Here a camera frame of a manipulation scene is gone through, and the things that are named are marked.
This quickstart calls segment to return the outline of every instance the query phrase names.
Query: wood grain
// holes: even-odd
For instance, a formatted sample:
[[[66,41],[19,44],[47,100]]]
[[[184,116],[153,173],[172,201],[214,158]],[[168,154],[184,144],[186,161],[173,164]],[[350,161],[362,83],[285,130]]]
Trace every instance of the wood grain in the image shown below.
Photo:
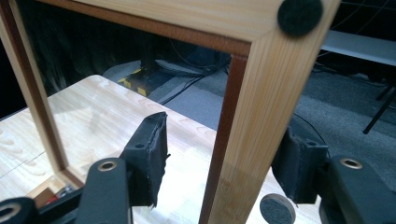
[[[94,161],[117,157],[121,153],[145,116],[165,111],[168,114],[168,148],[171,157],[166,162],[158,206],[154,209],[135,207],[134,221],[198,222],[217,135],[215,131],[99,76],[88,77],[54,94],[49,98],[49,105],[55,112],[55,121],[71,164],[68,170],[82,180],[85,180]],[[12,159],[16,167],[0,177],[0,186],[7,188],[7,191],[0,191],[0,201],[27,194],[52,175],[28,112],[26,109],[0,122],[0,130],[3,131],[0,141],[15,141],[14,146],[8,148],[25,146],[31,142],[39,154],[38,157],[32,155],[30,162],[19,161],[18,156]],[[26,121],[32,123],[29,130],[25,130]],[[26,135],[33,138],[20,138],[19,133],[25,132],[31,132]],[[0,145],[0,158],[10,154],[4,148],[4,145]],[[268,175],[259,198],[254,201],[259,202],[263,195],[280,191],[274,178]],[[300,208],[297,211],[298,220],[318,223],[318,212],[310,213],[315,209],[318,208],[314,205]],[[252,211],[249,220],[249,223],[262,221],[258,207]]]
[[[213,148],[210,162],[209,174],[205,187],[205,197],[201,209],[200,223],[207,223],[215,199],[216,189],[219,183],[221,167],[230,138],[233,116],[235,115],[241,83],[244,79],[248,58],[233,55],[230,65],[230,73],[224,94],[223,106],[221,108],[220,121],[216,143]]]
[[[252,42],[276,28],[279,0],[77,0],[88,5]]]
[[[70,175],[69,169],[65,169],[52,175],[30,191],[26,196],[35,200],[36,208],[41,208],[46,205],[52,197],[58,195],[65,186],[70,186],[73,189],[80,189],[83,187],[83,183],[80,180],[76,180],[74,175]]]
[[[292,38],[279,29],[252,43],[209,223],[245,223],[304,89],[338,1]]]
[[[285,132],[291,112],[299,99],[308,72],[312,68],[313,61],[318,54],[319,47],[326,31],[329,29],[330,22],[332,21],[339,1],[323,1],[325,13],[319,26],[309,35],[302,38],[290,38],[278,30],[276,25],[276,13],[282,2],[281,0],[78,1],[88,5],[109,8],[114,11],[135,15],[137,17],[251,42],[247,70],[244,75],[238,104],[235,110],[224,163],[221,167],[220,182],[216,189],[215,202],[209,217],[210,223],[246,222],[254,202],[256,202],[257,196],[260,193],[262,181],[267,174],[280,138]],[[111,98],[111,96],[114,96],[112,93],[108,94],[108,96],[104,95],[101,100],[107,101],[109,97]],[[79,97],[81,99],[90,99],[92,96],[87,93]],[[147,111],[147,108],[151,107],[158,108],[157,105],[153,105],[150,102],[144,105],[143,100],[138,104],[140,105],[139,108],[143,111]],[[64,110],[63,107],[65,106],[67,106],[67,104],[58,108],[61,112],[56,114],[55,117],[65,116],[65,114],[71,112],[72,114],[74,113],[79,122],[85,124],[83,126],[85,128],[81,130],[78,129],[77,133],[68,133],[67,131],[64,134],[67,136],[65,139],[71,139],[70,134],[74,134],[72,136],[76,139],[73,140],[73,142],[82,142],[82,134],[86,134],[85,136],[87,136],[88,133],[92,132],[92,129],[106,129],[107,126],[101,125],[110,122],[107,119],[107,115],[111,116],[112,113],[117,113],[117,110],[111,111],[108,110],[108,107],[99,107],[94,111],[82,107],[80,110],[83,111],[83,114],[88,113],[90,115],[89,118],[94,117],[94,119],[87,119],[86,117],[80,117],[80,113],[75,111],[75,109],[71,111],[67,109]],[[73,123],[73,120],[69,120],[68,117],[64,119],[65,122],[62,123],[61,120],[59,125],[66,127],[65,130],[71,130],[72,127],[67,127],[67,125]],[[99,122],[90,123],[90,120],[98,120]],[[186,134],[182,136],[182,138],[194,139],[194,135],[189,135],[189,132],[184,130],[195,129],[194,123],[188,121],[184,125],[182,129],[177,128],[177,130],[182,133],[181,135]],[[117,127],[120,129],[125,128],[122,127],[121,124]],[[205,130],[205,128],[195,130],[200,133],[202,130]],[[70,161],[75,162],[74,164],[78,164],[77,167],[73,167],[77,173],[79,172],[79,174],[83,176],[84,168],[81,167],[85,167],[97,158],[108,156],[108,153],[110,155],[118,153],[114,148],[107,150],[97,149],[103,146],[99,144],[99,142],[104,138],[117,141],[118,138],[115,138],[116,135],[114,132],[117,133],[117,130],[113,130],[113,132],[107,130],[105,135],[101,132],[98,132],[98,135],[96,135],[96,133],[90,133],[91,135],[88,135],[90,138],[91,136],[92,138],[97,137],[96,142],[91,142],[90,139],[90,143],[92,144],[91,147],[84,147],[81,145],[85,150],[76,151],[74,148],[74,150],[71,150],[71,153],[67,154]],[[65,142],[64,135],[62,134],[65,147],[68,145],[71,146],[71,142]],[[185,158],[184,156],[186,156],[186,154],[182,154],[183,161],[189,161],[189,163],[184,163],[184,166],[176,165],[178,169],[182,169],[182,167],[186,169],[184,167],[190,164],[201,167],[200,165],[202,164],[195,164],[193,162],[201,162],[197,158],[204,157],[205,153],[202,154],[201,150],[196,147],[191,150],[186,149],[189,148],[189,146],[195,146],[195,144],[202,142],[202,139],[196,140],[196,143],[191,142],[188,144],[182,141],[176,141],[177,146],[183,146],[181,147],[182,153],[187,153],[187,156],[191,155],[191,157],[194,158],[194,160]],[[188,171],[193,175],[198,175],[190,170]],[[184,182],[187,180],[188,182],[194,183],[194,186],[196,186],[198,183],[194,182],[195,178],[189,177],[189,175],[183,175],[185,179],[182,178],[182,181]],[[199,196],[200,191],[197,187],[188,187],[192,187],[192,191],[177,189],[175,194],[178,192],[187,192],[188,194],[185,195],[189,197],[188,200],[195,200],[191,198]],[[175,203],[173,208],[176,210],[179,207],[190,208],[186,210],[189,217],[194,217],[195,211],[199,210],[193,205],[195,203],[190,201],[186,203],[180,201],[181,203],[177,203],[178,201],[174,199],[172,202]],[[160,223],[165,222],[165,220],[188,223],[191,222],[189,217],[172,214],[165,219],[158,220]]]
[[[38,73],[33,52],[21,22],[15,1],[1,1],[0,36],[11,62],[23,97],[29,106],[52,169],[60,172],[67,167],[62,144],[56,129],[47,96]]]

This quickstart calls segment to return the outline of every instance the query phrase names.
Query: wooden table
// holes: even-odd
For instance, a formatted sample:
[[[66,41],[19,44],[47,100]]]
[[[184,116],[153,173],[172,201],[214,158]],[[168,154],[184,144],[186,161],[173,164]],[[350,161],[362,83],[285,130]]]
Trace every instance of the wooden table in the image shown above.
[[[118,157],[144,117],[165,111],[169,153],[158,207],[134,208],[136,223],[197,223],[216,132],[100,76],[49,98],[71,169],[82,181],[90,164]],[[23,196],[53,172],[29,109],[0,122],[0,201]],[[281,193],[266,177],[247,223],[263,223],[260,199]],[[317,205],[299,205],[297,223],[319,223]]]

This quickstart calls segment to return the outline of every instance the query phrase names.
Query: black chair leg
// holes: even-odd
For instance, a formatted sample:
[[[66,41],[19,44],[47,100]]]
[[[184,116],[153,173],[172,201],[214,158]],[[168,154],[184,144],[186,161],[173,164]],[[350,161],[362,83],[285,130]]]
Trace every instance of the black chair leg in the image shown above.
[[[375,116],[373,117],[372,121],[370,121],[369,125],[367,125],[366,129],[364,129],[363,133],[368,133],[370,130],[373,128],[375,125],[376,121],[381,117],[381,115],[385,112],[385,110],[388,108],[390,103],[396,98],[396,89],[395,91],[390,95],[388,100],[381,106],[381,108],[376,112]]]
[[[384,91],[382,91],[381,94],[379,94],[375,99],[377,101],[382,100],[382,98],[388,93],[388,91],[390,91],[390,89],[392,89],[392,86],[388,85],[387,88]]]

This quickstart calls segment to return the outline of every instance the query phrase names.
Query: yellow object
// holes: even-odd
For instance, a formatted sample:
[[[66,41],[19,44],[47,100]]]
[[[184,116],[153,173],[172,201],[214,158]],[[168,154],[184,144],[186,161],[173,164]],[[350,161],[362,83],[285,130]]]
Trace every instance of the yellow object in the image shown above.
[[[143,89],[140,88],[140,87],[137,88],[137,92],[139,92],[140,95],[147,96],[146,91],[143,90]]]
[[[142,71],[142,69],[143,69],[143,68],[139,68],[139,69],[137,69],[136,71],[132,72],[131,74],[133,75],[133,74],[139,73],[139,72]]]
[[[132,88],[132,86],[131,86],[131,82],[129,82],[127,79],[126,79],[126,77],[123,77],[122,79],[120,79],[119,81],[118,81],[118,83],[122,83],[126,88],[128,88],[128,89],[131,89]]]

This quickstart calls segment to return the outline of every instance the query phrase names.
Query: wooden box frame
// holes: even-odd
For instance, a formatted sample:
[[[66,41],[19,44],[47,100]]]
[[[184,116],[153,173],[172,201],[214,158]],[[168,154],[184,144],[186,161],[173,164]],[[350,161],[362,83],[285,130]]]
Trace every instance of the wooden box frame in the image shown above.
[[[308,35],[277,26],[282,0],[40,0],[233,55],[200,223],[244,223],[330,27],[339,0],[323,0]],[[0,35],[55,173],[68,163],[21,15],[0,1]]]

